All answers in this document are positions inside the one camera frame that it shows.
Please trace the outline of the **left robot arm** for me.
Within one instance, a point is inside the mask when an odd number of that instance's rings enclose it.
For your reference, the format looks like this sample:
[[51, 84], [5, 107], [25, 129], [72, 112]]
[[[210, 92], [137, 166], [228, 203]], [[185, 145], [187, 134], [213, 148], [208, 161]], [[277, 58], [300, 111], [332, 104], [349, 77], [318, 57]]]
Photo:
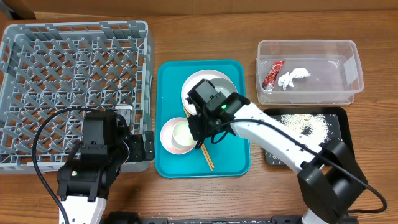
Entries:
[[112, 110], [87, 113], [82, 141], [58, 170], [59, 222], [99, 223], [122, 165], [154, 157], [152, 131], [132, 134], [124, 116]]

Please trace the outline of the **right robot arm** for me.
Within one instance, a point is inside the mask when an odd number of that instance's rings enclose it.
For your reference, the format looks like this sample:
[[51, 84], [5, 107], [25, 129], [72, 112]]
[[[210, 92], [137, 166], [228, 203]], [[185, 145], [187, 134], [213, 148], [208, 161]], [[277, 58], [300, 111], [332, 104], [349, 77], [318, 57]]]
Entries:
[[312, 142], [246, 97], [216, 91], [206, 79], [192, 87], [187, 101], [196, 110], [188, 123], [199, 146], [219, 133], [239, 136], [269, 151], [297, 175], [308, 207], [302, 223], [339, 223], [365, 190], [367, 180], [343, 141]]

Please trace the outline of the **white cup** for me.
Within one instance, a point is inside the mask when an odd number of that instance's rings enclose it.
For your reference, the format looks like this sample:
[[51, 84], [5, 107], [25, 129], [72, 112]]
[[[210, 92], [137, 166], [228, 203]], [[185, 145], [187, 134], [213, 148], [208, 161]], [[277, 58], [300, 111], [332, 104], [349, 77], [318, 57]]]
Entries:
[[192, 148], [195, 140], [190, 132], [188, 121], [179, 121], [172, 131], [172, 144], [178, 150]]

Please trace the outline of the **white rice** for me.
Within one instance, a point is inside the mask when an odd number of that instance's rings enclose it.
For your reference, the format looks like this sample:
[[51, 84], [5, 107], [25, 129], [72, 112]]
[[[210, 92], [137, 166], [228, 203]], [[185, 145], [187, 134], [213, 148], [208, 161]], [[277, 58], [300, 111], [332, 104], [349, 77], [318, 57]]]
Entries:
[[305, 136], [312, 143], [326, 143], [329, 138], [329, 124], [324, 115], [318, 114], [284, 114], [272, 116], [275, 120], [301, 134], [304, 126], [311, 126], [313, 134]]

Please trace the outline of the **red snack wrapper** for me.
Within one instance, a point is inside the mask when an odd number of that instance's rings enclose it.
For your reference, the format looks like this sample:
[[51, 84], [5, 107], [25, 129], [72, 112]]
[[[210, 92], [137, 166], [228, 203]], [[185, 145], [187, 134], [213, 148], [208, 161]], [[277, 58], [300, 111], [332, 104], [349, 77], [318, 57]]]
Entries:
[[278, 75], [279, 71], [281, 70], [281, 68], [283, 67], [284, 63], [285, 63], [285, 60], [279, 60], [279, 61], [275, 61], [272, 64], [272, 67], [271, 67], [269, 73], [267, 74], [267, 76], [265, 77], [265, 79], [262, 83], [262, 87], [265, 91], [271, 91], [273, 89], [277, 75]]

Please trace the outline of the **grey bowl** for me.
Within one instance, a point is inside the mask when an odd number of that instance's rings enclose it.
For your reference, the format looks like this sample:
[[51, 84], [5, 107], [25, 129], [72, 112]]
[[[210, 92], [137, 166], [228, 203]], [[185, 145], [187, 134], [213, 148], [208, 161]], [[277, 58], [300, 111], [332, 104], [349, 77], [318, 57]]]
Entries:
[[230, 80], [224, 78], [213, 78], [210, 82], [213, 84], [215, 90], [224, 94], [225, 97], [229, 97], [230, 94], [237, 92], [236, 87]]

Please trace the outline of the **white tissue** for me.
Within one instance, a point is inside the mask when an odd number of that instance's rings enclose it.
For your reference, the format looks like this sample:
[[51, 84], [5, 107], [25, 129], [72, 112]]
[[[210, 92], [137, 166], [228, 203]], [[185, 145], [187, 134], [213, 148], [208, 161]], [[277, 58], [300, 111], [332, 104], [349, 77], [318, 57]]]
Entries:
[[287, 87], [294, 87], [294, 79], [308, 78], [311, 73], [308, 72], [306, 68], [295, 68], [291, 72], [287, 72], [278, 78], [277, 84], [286, 90]]

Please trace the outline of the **brown food piece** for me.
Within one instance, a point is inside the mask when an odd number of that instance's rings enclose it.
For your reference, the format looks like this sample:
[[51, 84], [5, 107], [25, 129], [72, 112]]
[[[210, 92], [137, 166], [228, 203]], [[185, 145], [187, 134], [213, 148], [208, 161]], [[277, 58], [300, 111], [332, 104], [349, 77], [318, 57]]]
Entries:
[[301, 134], [305, 136], [311, 136], [313, 134], [313, 128], [311, 126], [304, 126]]

